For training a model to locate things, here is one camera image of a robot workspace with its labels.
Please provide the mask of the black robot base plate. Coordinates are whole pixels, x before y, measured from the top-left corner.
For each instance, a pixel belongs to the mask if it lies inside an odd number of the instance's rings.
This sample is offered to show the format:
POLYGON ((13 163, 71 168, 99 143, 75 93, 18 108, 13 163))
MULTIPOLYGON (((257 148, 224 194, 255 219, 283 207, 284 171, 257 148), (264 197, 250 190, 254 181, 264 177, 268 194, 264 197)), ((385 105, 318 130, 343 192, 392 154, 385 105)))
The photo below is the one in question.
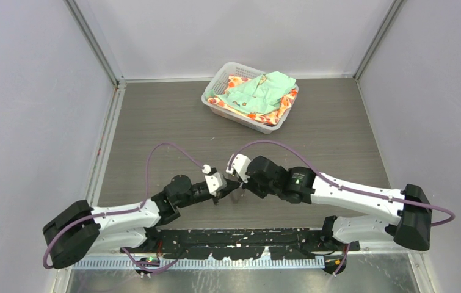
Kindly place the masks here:
POLYGON ((273 260, 312 259, 343 253, 345 244, 309 228, 190 229, 147 228, 148 239, 131 253, 158 254, 167 259, 256 260, 268 252, 273 260))

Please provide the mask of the orange floral cloth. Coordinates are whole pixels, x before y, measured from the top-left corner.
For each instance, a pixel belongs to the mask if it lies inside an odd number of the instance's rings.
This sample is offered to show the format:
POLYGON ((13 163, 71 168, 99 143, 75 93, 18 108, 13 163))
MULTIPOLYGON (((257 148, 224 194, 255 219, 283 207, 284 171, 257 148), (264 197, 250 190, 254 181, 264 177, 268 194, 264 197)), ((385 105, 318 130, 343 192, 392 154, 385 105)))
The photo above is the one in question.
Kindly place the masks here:
POLYGON ((257 122, 265 124, 265 125, 273 125, 273 126, 275 126, 275 125, 278 124, 278 122, 280 121, 281 117, 285 114, 285 112, 292 107, 292 104, 294 103, 294 100, 296 99, 297 94, 298 94, 298 90, 295 87, 294 90, 292 90, 288 95, 286 95, 283 98, 283 101, 287 102, 288 105, 283 106, 283 107, 281 107, 281 109, 276 110, 275 112, 272 112, 270 114, 248 114, 248 115, 240 114, 239 112, 237 112, 235 110, 231 110, 227 106, 220 107, 216 103, 210 103, 209 101, 208 101, 208 103, 213 104, 213 105, 215 105, 215 106, 217 106, 219 108, 228 110, 228 111, 230 111, 230 112, 232 112, 234 114, 237 114, 239 116, 242 116, 242 117, 244 117, 246 119, 254 120, 254 121, 257 121, 257 122))

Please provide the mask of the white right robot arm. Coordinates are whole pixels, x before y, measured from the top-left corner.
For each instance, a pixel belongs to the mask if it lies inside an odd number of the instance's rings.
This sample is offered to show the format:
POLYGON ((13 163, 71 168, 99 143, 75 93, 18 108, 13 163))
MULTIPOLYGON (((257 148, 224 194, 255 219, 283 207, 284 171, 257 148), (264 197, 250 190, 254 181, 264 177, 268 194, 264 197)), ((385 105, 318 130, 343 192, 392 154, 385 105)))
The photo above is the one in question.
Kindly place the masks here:
POLYGON ((320 233, 327 250, 355 241, 393 240, 401 247, 428 251, 432 210, 420 186, 382 189, 328 177, 307 167, 285 169, 270 159, 238 154, 227 173, 263 198, 276 195, 292 204, 323 204, 359 212, 358 217, 328 216, 320 233))

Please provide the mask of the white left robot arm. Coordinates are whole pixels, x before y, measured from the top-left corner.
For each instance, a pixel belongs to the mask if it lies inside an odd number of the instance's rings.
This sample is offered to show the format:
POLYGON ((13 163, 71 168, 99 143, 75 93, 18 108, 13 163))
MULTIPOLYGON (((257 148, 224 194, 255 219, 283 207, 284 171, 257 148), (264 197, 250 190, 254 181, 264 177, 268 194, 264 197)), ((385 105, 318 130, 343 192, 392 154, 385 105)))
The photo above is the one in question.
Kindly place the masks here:
POLYGON ((211 200, 218 202, 242 183, 220 173, 192 183, 186 175, 173 177, 161 192, 144 201, 112 207, 92 207, 87 200, 69 205, 42 229, 47 249, 46 269, 63 269, 90 253, 140 248, 153 252, 159 243, 152 229, 180 216, 180 208, 211 200))

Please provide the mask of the green cloth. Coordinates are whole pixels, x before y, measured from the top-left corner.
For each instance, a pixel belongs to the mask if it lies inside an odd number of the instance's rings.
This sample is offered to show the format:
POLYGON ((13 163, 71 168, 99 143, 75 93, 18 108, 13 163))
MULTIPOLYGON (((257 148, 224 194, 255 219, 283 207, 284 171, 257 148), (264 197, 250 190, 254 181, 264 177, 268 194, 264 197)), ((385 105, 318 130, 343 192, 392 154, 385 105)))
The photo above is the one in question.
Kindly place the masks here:
POLYGON ((283 98, 296 87, 296 79, 279 71, 255 78, 230 75, 227 88, 220 94, 205 93, 205 100, 220 107, 229 107, 240 114, 270 114, 287 106, 283 98))

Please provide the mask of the white plastic basket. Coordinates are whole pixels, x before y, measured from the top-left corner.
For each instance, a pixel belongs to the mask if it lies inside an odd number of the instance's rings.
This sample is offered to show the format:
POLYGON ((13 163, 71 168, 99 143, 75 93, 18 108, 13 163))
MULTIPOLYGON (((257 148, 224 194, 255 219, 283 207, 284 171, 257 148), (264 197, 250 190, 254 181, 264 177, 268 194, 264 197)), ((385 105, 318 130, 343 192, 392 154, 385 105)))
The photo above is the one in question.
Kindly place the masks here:
POLYGON ((201 101, 217 115, 263 134, 280 129, 299 93, 296 80, 236 62, 218 70, 201 101))

